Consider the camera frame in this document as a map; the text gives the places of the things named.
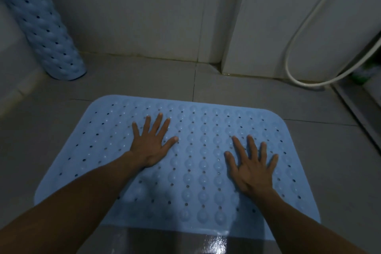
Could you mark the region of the person's right hand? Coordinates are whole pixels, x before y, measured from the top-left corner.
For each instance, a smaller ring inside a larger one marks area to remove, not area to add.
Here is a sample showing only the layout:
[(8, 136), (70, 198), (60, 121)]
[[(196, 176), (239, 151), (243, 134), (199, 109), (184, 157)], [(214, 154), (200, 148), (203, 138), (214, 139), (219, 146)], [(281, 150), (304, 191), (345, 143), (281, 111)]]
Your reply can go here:
[(248, 152), (236, 136), (232, 137), (234, 149), (238, 155), (239, 173), (230, 175), (242, 193), (258, 200), (263, 196), (274, 193), (272, 175), (266, 171), (267, 163), (267, 144), (263, 141), (258, 149), (258, 162), (249, 159)]

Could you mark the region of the person's left hand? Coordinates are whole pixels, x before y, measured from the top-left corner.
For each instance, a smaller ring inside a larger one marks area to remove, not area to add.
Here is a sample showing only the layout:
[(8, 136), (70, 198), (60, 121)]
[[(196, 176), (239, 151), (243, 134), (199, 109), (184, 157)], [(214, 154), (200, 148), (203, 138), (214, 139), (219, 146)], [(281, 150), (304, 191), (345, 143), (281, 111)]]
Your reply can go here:
[(140, 132), (141, 140), (138, 143), (132, 143), (130, 147), (130, 153), (136, 158), (141, 167), (151, 167), (167, 155), (167, 153), (162, 153), (162, 146), (165, 144), (163, 140), (168, 131), (170, 121), (167, 118), (163, 124), (161, 123), (160, 127), (163, 138), (160, 139), (158, 136), (153, 136), (152, 126), (150, 125), (151, 117), (146, 116), (142, 132)]

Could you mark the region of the blue bath mat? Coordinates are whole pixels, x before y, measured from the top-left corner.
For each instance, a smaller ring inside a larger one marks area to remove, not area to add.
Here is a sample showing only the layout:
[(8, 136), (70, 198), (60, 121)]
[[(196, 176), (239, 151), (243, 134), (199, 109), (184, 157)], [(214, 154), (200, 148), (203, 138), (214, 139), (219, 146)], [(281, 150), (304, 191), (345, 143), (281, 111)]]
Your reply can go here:
[(163, 139), (179, 141), (153, 167), (127, 184), (102, 224), (128, 228), (274, 240), (257, 206), (230, 179), (224, 153), (235, 156), (232, 136), (243, 146), (251, 135), (266, 142), (268, 161), (279, 161), (273, 187), (300, 212), (321, 222), (312, 191), (284, 121), (265, 109), (108, 95), (92, 102), (34, 195), (39, 204), (56, 190), (130, 149), (132, 123), (146, 116), (171, 120)]
[(4, 0), (44, 71), (54, 79), (84, 76), (85, 64), (52, 0)]

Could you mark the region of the person's left forearm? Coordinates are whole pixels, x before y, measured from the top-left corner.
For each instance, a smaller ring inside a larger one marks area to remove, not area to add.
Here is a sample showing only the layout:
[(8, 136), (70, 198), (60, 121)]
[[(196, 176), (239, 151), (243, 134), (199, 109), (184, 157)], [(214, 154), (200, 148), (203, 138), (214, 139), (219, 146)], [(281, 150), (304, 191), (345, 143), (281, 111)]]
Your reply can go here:
[(129, 151), (21, 214), (0, 230), (0, 254), (75, 254), (147, 157)]

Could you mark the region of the person's right forearm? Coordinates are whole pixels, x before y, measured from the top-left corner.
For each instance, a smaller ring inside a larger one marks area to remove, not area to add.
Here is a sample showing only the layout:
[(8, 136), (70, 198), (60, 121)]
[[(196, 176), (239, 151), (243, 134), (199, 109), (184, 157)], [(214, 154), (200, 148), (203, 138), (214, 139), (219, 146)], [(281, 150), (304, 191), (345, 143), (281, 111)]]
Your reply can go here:
[(275, 190), (245, 192), (262, 213), (282, 254), (366, 254), (286, 203)]

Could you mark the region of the dark metal rack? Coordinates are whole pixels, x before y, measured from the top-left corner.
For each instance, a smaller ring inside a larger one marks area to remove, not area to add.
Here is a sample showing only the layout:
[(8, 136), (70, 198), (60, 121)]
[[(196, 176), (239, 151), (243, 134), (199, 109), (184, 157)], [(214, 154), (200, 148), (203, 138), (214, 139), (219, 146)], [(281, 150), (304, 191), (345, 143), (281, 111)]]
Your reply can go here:
[(349, 76), (330, 87), (381, 155), (381, 106)]

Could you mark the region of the rolled blue bath mat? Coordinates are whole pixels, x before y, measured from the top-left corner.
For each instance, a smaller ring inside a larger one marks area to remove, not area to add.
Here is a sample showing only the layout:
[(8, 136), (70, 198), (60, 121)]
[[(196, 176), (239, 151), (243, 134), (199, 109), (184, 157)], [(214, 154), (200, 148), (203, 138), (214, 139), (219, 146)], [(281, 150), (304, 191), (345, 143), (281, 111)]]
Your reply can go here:
[(4, 0), (44, 71), (54, 79), (84, 76), (85, 64), (52, 0)]

